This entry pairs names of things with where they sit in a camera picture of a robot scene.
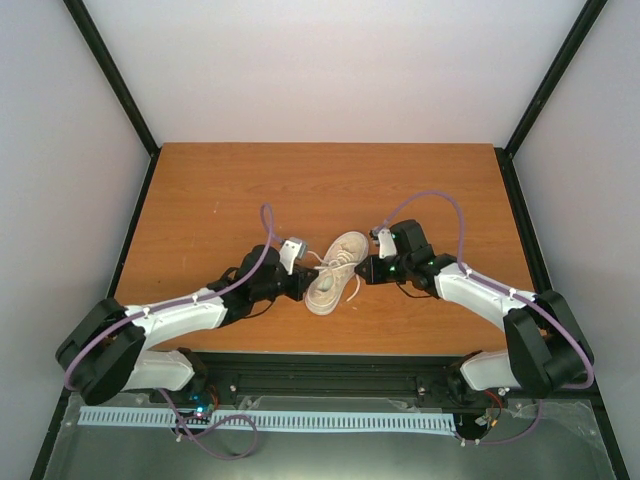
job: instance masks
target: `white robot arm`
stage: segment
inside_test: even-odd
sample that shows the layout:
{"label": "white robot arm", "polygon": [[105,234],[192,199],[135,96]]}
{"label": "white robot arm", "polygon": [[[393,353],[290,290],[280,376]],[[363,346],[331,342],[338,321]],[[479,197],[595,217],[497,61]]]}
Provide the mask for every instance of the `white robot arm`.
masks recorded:
{"label": "white robot arm", "polygon": [[506,350],[474,352],[453,369],[449,390],[457,403],[475,391],[496,387],[521,388],[544,398],[585,372],[588,380],[583,385],[593,381],[593,353],[557,292],[518,291],[474,272],[451,255],[435,255],[415,220],[371,235],[380,251],[356,267],[367,284],[411,282],[505,332]]}
{"label": "white robot arm", "polygon": [[306,251],[301,240],[285,241],[280,252],[269,247],[259,262],[264,250],[264,245],[256,246],[239,268],[230,268],[191,295],[145,306],[124,307],[113,298],[100,301],[56,352],[67,388],[78,390],[89,405],[122,390],[183,389],[197,373],[197,357],[183,349],[150,348],[247,318],[261,300],[286,295],[300,301],[318,275],[295,264]]}

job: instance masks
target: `purple cable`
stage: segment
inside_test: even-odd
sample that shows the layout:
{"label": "purple cable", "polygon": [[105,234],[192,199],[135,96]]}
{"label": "purple cable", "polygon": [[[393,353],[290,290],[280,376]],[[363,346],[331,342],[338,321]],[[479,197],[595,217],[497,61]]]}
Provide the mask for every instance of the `purple cable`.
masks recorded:
{"label": "purple cable", "polygon": [[[185,418],[180,414],[180,412],[178,411],[178,408],[176,407],[176,404],[173,403],[173,400],[171,400],[171,397],[166,392],[166,390],[164,390],[163,388],[158,388],[157,390],[158,390],[158,392],[160,392],[160,394],[167,401],[167,403],[169,404],[169,408],[171,408],[171,410],[173,410],[173,413],[176,416],[176,420],[178,420],[178,425],[180,427],[182,427],[182,429],[185,431],[189,441],[195,443],[203,452],[205,452],[205,453],[211,455],[213,458],[217,458],[219,460],[240,460],[241,458],[248,457],[249,455],[251,455],[255,451],[256,446],[258,445],[258,427],[256,426],[255,422],[251,419],[251,417],[249,417],[248,415],[244,415],[244,414],[228,415],[228,416],[218,420],[213,425],[210,425],[209,427],[207,427],[202,432],[197,433],[197,434],[194,435],[194,433],[191,431],[191,429],[187,425],[187,422],[185,421]],[[249,426],[251,427],[251,430],[253,430],[253,441],[251,442],[251,445],[249,446],[249,448],[247,448],[244,452],[239,453],[238,455],[223,455],[221,453],[214,452],[213,450],[209,450],[207,447],[205,447],[202,444],[202,442],[200,442],[198,440],[199,438],[202,438],[205,435],[208,435],[209,433],[213,432],[220,425],[224,425],[225,423],[228,423],[231,420],[243,420],[246,423],[248,423]]]}
{"label": "purple cable", "polygon": [[[273,212],[270,213],[271,215],[271,222],[273,223]],[[284,240],[281,236],[279,236],[276,232],[275,232],[275,225],[272,225],[271,227],[269,227],[269,225],[267,224],[267,221],[264,218],[264,210],[260,209],[260,221],[262,222],[262,226],[264,227],[264,231],[268,232],[269,228],[272,229],[272,233],[271,236],[272,238],[278,242],[279,245],[282,245],[284,243]]]}
{"label": "purple cable", "polygon": [[[540,420],[542,420],[542,400],[538,400],[538,412],[536,413],[536,418],[533,419],[533,422],[531,422],[531,425],[529,425],[524,432],[521,432],[518,435],[515,435],[510,438],[505,438],[504,440],[489,440],[489,441],[480,440],[478,445],[485,445],[490,447],[494,445],[506,445],[508,443],[512,443],[517,440],[520,440],[522,437],[526,437],[531,432],[533,432],[538,426],[538,424],[540,423]],[[455,434],[455,436],[458,440],[463,440],[463,438],[457,433]]]}
{"label": "purple cable", "polygon": [[[268,225],[264,218],[265,210],[269,212],[270,223]],[[251,278],[251,276],[256,272],[256,270],[258,270],[260,265],[262,265],[262,262],[264,261],[264,258],[267,256],[267,252],[269,251],[271,240],[274,238],[273,230],[274,230],[275,222],[273,220],[273,209],[271,208],[270,204],[268,203],[262,204],[262,206],[260,207],[260,218],[262,219],[262,222],[263,222],[263,225],[265,225],[265,228],[267,228],[267,240],[265,242],[264,248],[262,249],[262,253],[260,254],[260,257],[258,257],[258,261],[256,262],[256,264],[247,272],[247,274],[244,277],[242,277],[237,282],[233,283],[232,285],[229,285],[228,287],[223,288],[222,290],[218,290],[215,292],[208,293],[206,295],[202,295],[198,297],[198,300],[211,300],[212,298],[219,297],[221,295],[225,295],[226,293],[229,293],[231,290],[238,288],[244,282],[249,280],[249,278]],[[193,303],[192,297],[184,297],[184,298],[178,298],[175,300],[169,300],[164,303],[159,303],[158,305],[153,307],[150,313],[158,313],[162,310],[166,310],[167,308],[178,307],[178,306],[187,305],[190,303]],[[71,383],[71,375],[73,374],[73,371],[76,369],[76,367],[80,364],[80,362],[84,359],[84,357],[86,357],[89,354],[91,350],[93,350],[102,340],[107,338],[109,335],[111,335],[118,329],[144,316],[145,316],[145,312],[142,311],[142,312],[134,313],[133,315],[125,317],[121,320],[118,320],[116,323],[106,328],[104,331],[100,332],[98,336],[96,336],[93,340],[87,343],[87,345],[82,350],[80,350],[80,353],[78,353],[78,355],[76,355],[76,357],[71,361],[71,363],[67,367],[67,370],[64,372],[65,388],[71,391],[76,390],[73,384]]]}
{"label": "purple cable", "polygon": [[[458,233],[458,252],[456,254],[457,256],[457,263],[458,263],[458,268],[460,269],[460,271],[462,273],[464,273],[465,275],[467,275],[469,278],[471,278],[472,280],[477,281],[478,283],[481,283],[482,285],[489,287],[499,293],[505,294],[505,295],[511,295],[510,289],[509,288],[505,288],[503,285],[497,283],[497,282],[493,282],[491,280],[488,280],[486,278],[482,278],[479,277],[478,275],[473,274],[472,271],[470,271],[470,269],[467,267],[467,265],[465,265],[462,262],[462,250],[463,250],[463,243],[464,243],[464,230],[465,230],[465,225],[464,225],[464,216],[462,214],[462,209],[460,208],[460,205],[458,205],[458,202],[455,201],[455,199],[449,195],[446,194],[444,192],[440,192],[438,190],[425,190],[423,192],[418,192],[414,195],[411,195],[409,198],[407,198],[404,202],[402,202],[400,205],[398,205],[398,207],[396,207],[396,209],[391,212],[391,215],[389,215],[383,222],[382,225],[375,227],[373,229],[374,233],[379,232],[381,229],[387,227],[389,225],[389,223],[391,222],[391,220],[400,212],[400,210],[402,210],[404,207],[406,207],[409,203],[411,203],[412,201],[414,201],[417,198],[420,197],[424,197],[427,195],[436,195],[438,197],[442,197],[446,200],[449,201],[449,203],[451,203],[451,205],[453,205],[453,208],[456,209],[456,213],[458,214],[458,224],[459,224],[459,233]],[[560,325],[560,323],[553,318],[550,314],[548,314],[543,308],[541,308],[540,306],[536,305],[535,303],[533,303],[531,300],[529,300],[528,298],[523,297],[522,295],[519,295],[517,293],[513,294],[513,298],[515,298],[516,300],[524,303],[525,305],[531,307],[532,309],[534,309],[536,311],[536,313],[538,313],[540,316],[542,316],[542,318],[544,318],[547,322],[549,322],[551,325],[553,325],[553,327],[558,331],[558,333],[560,333],[560,335],[562,335],[564,337],[564,339],[567,341],[567,343],[569,343],[569,345],[571,345],[571,348],[573,348],[576,353],[578,354],[578,356],[580,357],[580,360],[582,361],[582,364],[584,365],[584,368],[587,372],[587,379],[584,383],[579,383],[579,384],[567,384],[567,385],[563,385],[564,388],[570,388],[570,389],[585,389],[585,388],[589,388],[591,385],[593,385],[594,379],[595,379],[595,373],[593,371],[593,366],[591,365],[591,362],[589,361],[589,357],[587,357],[587,354],[584,353],[584,350],[582,350],[582,348],[580,347],[580,344],[575,340],[575,338],[573,338],[571,336],[571,334],[567,331],[567,329],[565,329],[562,325]]]}

